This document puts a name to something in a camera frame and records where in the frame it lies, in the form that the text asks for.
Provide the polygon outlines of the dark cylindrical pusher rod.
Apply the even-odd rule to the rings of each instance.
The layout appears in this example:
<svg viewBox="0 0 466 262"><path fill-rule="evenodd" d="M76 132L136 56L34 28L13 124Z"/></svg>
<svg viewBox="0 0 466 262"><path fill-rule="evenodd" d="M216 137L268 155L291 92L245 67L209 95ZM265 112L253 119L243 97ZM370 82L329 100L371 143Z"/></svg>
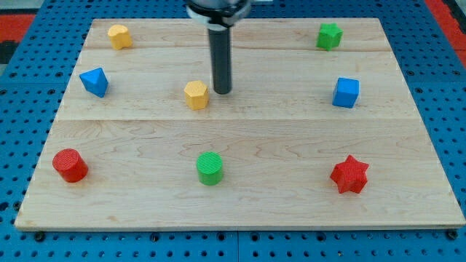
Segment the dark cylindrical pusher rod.
<svg viewBox="0 0 466 262"><path fill-rule="evenodd" d="M208 30L213 89L219 95L232 90L232 62L230 30Z"/></svg>

